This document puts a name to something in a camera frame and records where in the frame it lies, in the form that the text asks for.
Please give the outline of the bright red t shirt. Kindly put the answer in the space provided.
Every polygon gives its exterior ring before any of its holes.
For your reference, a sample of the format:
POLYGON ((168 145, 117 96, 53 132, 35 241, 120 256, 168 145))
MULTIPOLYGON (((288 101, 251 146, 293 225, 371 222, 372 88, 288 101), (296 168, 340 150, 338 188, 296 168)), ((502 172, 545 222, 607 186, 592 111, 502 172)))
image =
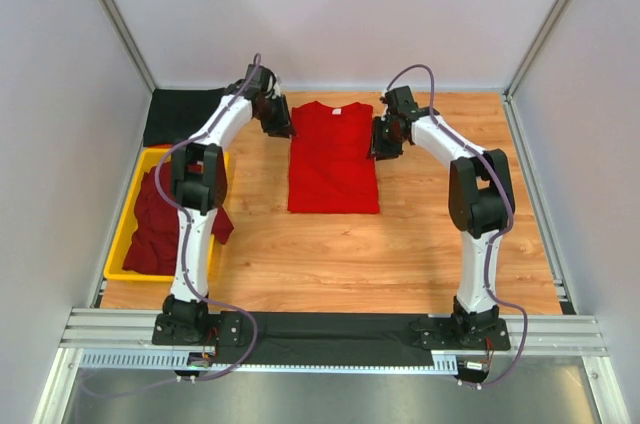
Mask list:
POLYGON ((318 101, 292 110, 291 213, 377 214, 375 162, 370 157, 373 107, 354 102, 334 108, 318 101))

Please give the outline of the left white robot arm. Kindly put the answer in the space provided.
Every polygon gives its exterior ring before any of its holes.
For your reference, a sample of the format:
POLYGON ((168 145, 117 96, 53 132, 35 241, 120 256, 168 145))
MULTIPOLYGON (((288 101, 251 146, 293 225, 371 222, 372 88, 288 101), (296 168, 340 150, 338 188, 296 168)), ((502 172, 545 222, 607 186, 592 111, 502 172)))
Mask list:
POLYGON ((295 135, 278 77, 261 64, 260 54, 254 55, 245 77, 224 90, 205 123, 174 144, 157 165, 157 171, 171 165, 169 190, 156 187, 176 210, 179 230, 174 281, 155 324, 159 332, 191 333, 195 339, 206 332, 209 238, 228 190, 224 153, 253 119, 270 137, 295 135))

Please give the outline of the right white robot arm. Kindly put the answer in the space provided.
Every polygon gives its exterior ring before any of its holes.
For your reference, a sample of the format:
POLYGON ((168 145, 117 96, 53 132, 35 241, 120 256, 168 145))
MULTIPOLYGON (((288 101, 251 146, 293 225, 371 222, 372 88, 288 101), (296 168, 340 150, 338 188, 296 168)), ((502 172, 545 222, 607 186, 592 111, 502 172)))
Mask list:
POLYGON ((514 224, 515 201, 506 154, 486 150, 455 131, 431 107, 421 108, 407 86, 385 91, 384 114, 373 119, 370 155, 388 160, 410 143, 448 170, 448 210, 462 242, 461 280, 449 318, 460 337, 496 328, 494 292, 501 240, 514 224))

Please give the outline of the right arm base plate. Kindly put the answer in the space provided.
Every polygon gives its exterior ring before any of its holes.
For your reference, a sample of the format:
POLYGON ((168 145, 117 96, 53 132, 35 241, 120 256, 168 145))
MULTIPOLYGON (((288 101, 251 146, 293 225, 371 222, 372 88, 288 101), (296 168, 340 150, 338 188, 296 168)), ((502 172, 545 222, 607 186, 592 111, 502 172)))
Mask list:
POLYGON ((409 323, 414 345, 425 350, 507 351, 511 341, 504 319, 487 322, 454 317, 420 317, 409 323))

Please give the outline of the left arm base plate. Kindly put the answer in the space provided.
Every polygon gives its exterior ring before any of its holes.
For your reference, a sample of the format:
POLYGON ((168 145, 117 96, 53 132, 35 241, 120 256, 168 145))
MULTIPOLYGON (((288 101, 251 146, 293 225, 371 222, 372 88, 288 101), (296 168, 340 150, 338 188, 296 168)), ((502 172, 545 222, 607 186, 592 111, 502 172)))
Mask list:
POLYGON ((239 347, 247 345, 251 336, 251 323, 237 312, 224 311, 193 318, 159 314, 151 342, 160 346, 239 347))

